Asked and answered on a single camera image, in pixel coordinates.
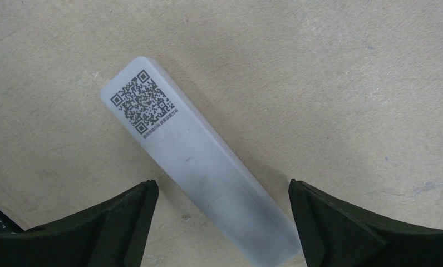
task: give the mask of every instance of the white rectangular block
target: white rectangular block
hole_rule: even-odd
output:
[[[295,225],[154,59],[134,59],[101,97],[254,266],[300,252]]]

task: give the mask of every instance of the concrete floor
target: concrete floor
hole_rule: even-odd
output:
[[[0,0],[0,208],[22,227],[155,179],[143,266],[249,266],[101,103],[136,56],[160,62],[289,216],[294,178],[443,229],[431,0]]]

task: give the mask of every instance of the small speck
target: small speck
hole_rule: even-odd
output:
[[[190,218],[192,218],[192,215],[190,215],[190,213],[186,212],[182,214],[182,219],[184,219],[184,221],[189,221]]]

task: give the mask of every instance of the qr code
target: qr code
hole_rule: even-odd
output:
[[[131,79],[110,101],[144,138],[177,112],[174,104],[145,70]]]

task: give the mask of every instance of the beige surface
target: beige surface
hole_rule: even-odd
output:
[[[156,179],[143,266],[249,266],[99,99],[151,56],[289,216],[295,178],[443,228],[443,1],[366,2],[0,0],[0,207],[28,228]]]

